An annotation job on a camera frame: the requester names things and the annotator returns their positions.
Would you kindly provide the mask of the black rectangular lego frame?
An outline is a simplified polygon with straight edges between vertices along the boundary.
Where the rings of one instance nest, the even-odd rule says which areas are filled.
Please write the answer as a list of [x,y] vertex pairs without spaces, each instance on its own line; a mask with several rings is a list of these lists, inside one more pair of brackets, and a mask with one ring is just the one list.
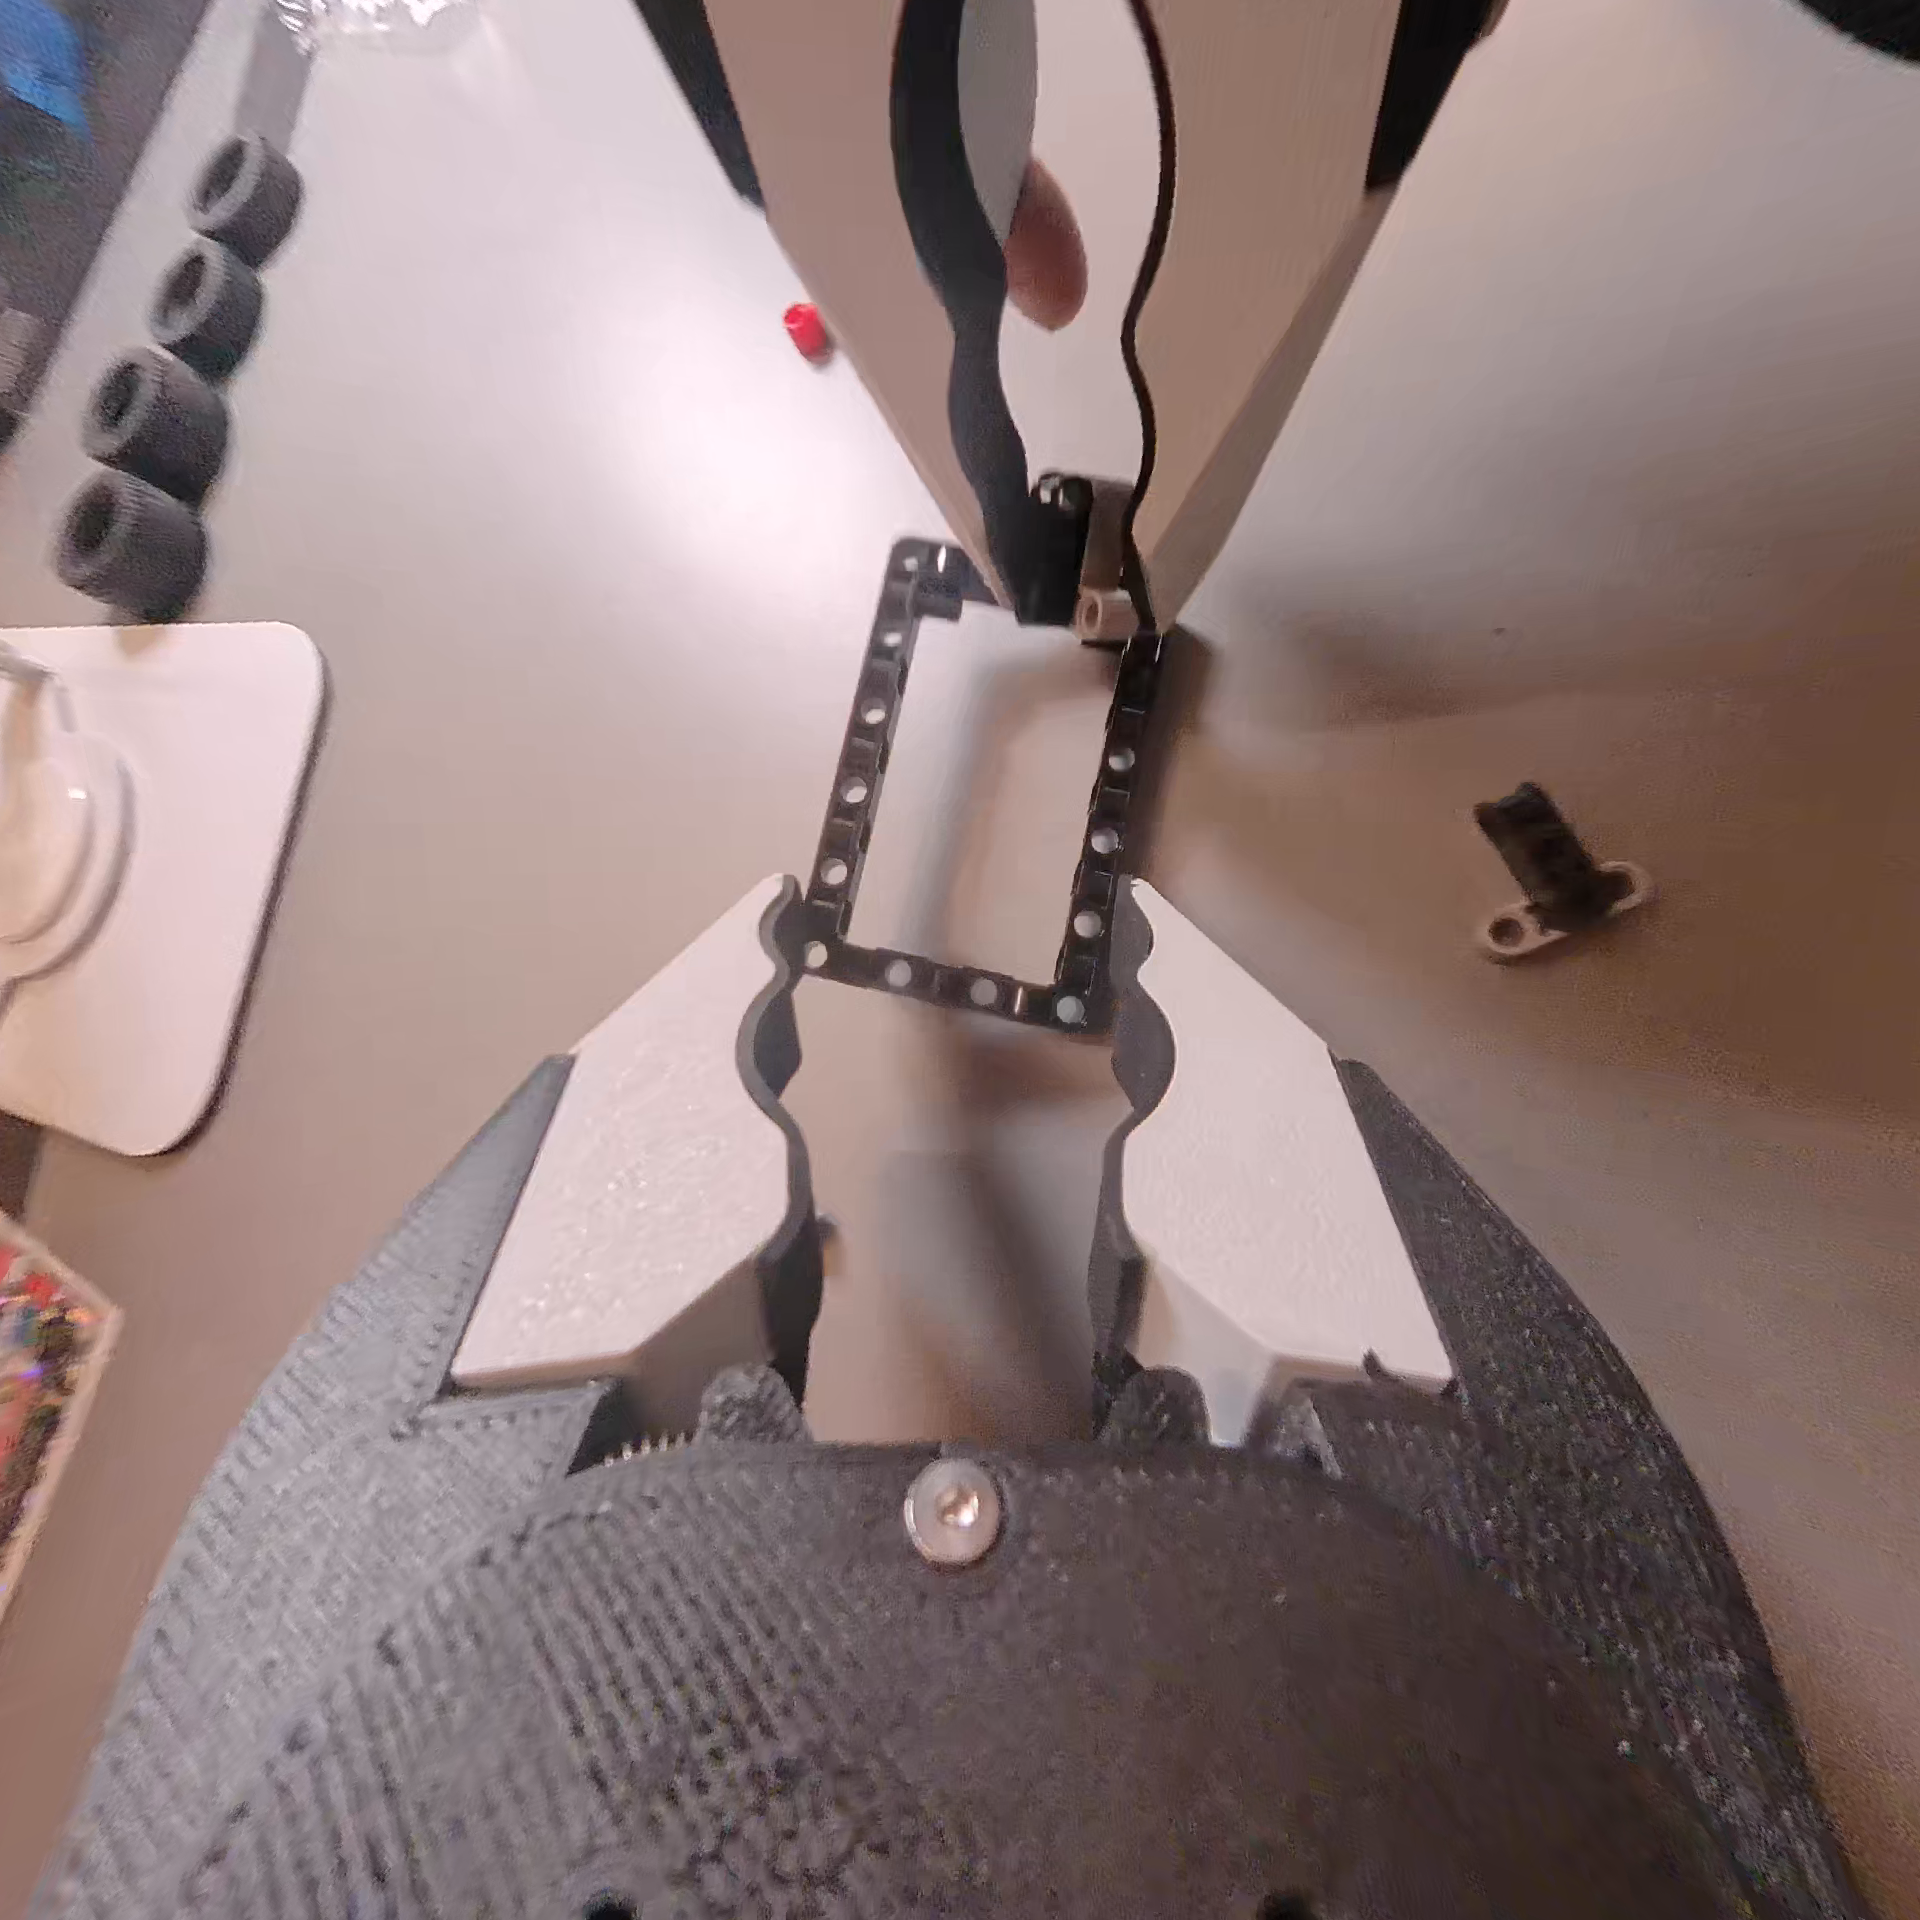
[[823,833],[802,884],[799,959],[804,972],[844,987],[1047,1029],[1073,1040],[1100,1040],[1113,1031],[1113,915],[1168,635],[1139,633],[1117,651],[1064,941],[1049,979],[1031,981],[917,952],[869,947],[850,936],[921,624],[955,623],[968,607],[989,601],[984,577],[959,544],[907,537],[891,548]]

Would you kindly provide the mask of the black rubber lego tire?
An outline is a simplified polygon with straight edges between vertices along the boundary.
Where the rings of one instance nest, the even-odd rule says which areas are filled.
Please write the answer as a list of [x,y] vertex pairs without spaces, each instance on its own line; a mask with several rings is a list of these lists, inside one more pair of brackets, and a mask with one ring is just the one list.
[[229,447],[224,396],[161,348],[120,355],[95,385],[81,423],[88,458],[199,508]]
[[232,247],[197,235],[156,287],[152,340],[207,380],[226,381],[251,351],[263,305],[258,273]]
[[273,139],[233,132],[207,156],[188,194],[188,223],[260,271],[293,231],[301,193],[297,167]]
[[197,600],[207,555],[199,509],[156,482],[95,467],[60,522],[55,575],[116,616],[167,623]]

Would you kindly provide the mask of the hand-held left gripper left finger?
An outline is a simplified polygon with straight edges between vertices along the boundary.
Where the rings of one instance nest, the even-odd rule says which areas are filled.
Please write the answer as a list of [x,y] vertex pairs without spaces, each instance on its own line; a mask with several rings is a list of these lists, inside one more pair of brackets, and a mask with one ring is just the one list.
[[801,1128],[801,904],[759,880],[592,1027],[450,1361],[450,1383],[625,1388],[644,1436],[688,1434],[709,1380],[773,1371],[796,1407],[825,1299]]

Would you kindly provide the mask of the grey and black lego assembly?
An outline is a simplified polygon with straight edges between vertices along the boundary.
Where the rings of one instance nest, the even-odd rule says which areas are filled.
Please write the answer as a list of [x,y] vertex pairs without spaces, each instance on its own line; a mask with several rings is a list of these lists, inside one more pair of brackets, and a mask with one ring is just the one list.
[[1629,860],[1599,860],[1533,783],[1475,804],[1472,817],[1521,887],[1521,899],[1480,928],[1480,948],[1499,964],[1585,940],[1652,901],[1644,869]]

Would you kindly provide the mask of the grey lego connector assembly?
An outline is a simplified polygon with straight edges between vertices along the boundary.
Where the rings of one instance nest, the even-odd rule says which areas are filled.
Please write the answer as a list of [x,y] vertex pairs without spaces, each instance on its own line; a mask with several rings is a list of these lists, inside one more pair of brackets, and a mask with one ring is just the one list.
[[1121,650],[1139,633],[1137,600],[1124,584],[1135,488],[1117,477],[1044,472],[1031,498],[1041,509],[1041,584],[1023,623]]

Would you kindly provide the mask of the car printed lego box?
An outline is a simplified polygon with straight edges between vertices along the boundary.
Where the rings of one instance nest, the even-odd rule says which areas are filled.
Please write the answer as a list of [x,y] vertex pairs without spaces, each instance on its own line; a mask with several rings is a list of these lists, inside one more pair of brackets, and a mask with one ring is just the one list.
[[207,10],[3,5],[3,443],[34,407]]

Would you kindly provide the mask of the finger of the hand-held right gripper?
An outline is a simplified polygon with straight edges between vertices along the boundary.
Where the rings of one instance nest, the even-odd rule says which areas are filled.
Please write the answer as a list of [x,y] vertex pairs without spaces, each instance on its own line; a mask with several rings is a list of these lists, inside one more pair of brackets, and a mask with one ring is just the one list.
[[765,223],[831,335],[988,588],[1071,627],[1088,496],[1039,492],[1001,378],[1035,5],[704,11]]
[[1369,161],[1402,5],[1137,5],[1160,204],[1121,325],[1143,421],[1123,522],[1143,624],[1217,561],[1371,247]]

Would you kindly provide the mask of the empty clear plastic bag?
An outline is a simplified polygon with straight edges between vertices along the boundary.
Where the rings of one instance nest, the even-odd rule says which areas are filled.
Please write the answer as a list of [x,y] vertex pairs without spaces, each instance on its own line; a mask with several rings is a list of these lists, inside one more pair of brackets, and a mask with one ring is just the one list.
[[269,2],[304,58],[443,53],[480,24],[480,2]]

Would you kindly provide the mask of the person's right hand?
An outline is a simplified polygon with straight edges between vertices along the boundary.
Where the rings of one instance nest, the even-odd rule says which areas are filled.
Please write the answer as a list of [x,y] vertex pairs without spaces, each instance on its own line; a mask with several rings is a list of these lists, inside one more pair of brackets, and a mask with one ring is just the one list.
[[1042,332],[1064,332],[1088,300],[1088,253],[1065,189],[1028,157],[1004,247],[1005,298]]

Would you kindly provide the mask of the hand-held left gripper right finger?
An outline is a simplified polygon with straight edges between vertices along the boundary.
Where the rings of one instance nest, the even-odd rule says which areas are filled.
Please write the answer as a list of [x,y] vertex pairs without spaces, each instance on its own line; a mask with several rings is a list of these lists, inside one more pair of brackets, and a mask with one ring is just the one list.
[[1151,882],[1111,923],[1111,1075],[1088,1259],[1095,1417],[1187,1376],[1241,1447],[1293,1386],[1439,1395],[1442,1332],[1336,1055]]

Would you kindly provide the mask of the lego instruction booklet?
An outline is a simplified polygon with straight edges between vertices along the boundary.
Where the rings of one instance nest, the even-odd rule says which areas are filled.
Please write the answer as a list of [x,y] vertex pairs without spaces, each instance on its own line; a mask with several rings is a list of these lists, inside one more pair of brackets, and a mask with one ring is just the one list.
[[3,1215],[3,1613],[106,1376],[124,1315]]

